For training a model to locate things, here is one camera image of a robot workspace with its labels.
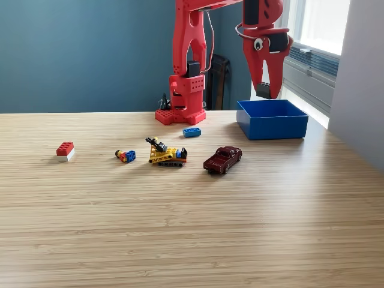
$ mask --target blue box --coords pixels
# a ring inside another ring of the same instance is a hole
[[[288,100],[238,101],[237,122],[249,140],[297,139],[308,115]]]
[[[183,129],[182,133],[185,138],[189,138],[189,137],[200,136],[202,134],[202,131],[200,130],[200,128],[189,128],[189,129]]]

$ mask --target black chair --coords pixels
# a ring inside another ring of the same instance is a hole
[[[225,83],[230,80],[230,62],[227,58],[213,54],[211,69],[208,71],[208,83],[206,88],[206,109],[222,110],[224,101]],[[215,103],[214,91],[217,91]]]

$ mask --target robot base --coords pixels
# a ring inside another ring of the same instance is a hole
[[[191,117],[184,118],[177,114],[177,110],[157,110],[155,112],[155,118],[164,125],[170,125],[172,123],[188,123],[190,125],[196,125],[206,118],[206,113],[205,110],[201,110]]]

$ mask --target small lego vehicle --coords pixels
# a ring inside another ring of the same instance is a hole
[[[151,144],[151,154],[149,160],[153,165],[168,166],[168,167],[183,167],[187,162],[187,150],[182,148],[181,151],[178,148],[167,147],[163,142],[157,143],[158,138],[146,138],[149,144]]]
[[[121,150],[117,150],[115,155],[123,163],[130,163],[136,159],[136,153],[134,151],[122,152]]]
[[[226,174],[229,168],[236,162],[240,161],[242,152],[239,148],[232,146],[220,147],[215,155],[204,162],[204,169],[208,173]]]

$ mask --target blue wall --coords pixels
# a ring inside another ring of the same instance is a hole
[[[171,0],[0,0],[0,113],[154,111],[174,25]]]

